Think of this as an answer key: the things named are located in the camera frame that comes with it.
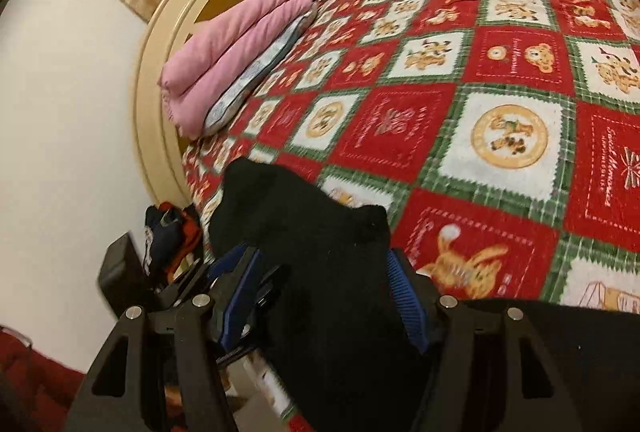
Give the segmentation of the red sleeve left forearm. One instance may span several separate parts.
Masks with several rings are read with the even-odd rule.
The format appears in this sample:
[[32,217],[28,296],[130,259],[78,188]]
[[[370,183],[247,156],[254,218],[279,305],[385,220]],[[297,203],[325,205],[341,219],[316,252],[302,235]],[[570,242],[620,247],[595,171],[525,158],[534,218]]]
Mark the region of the red sleeve left forearm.
[[1,327],[1,430],[62,431],[85,374],[42,355]]

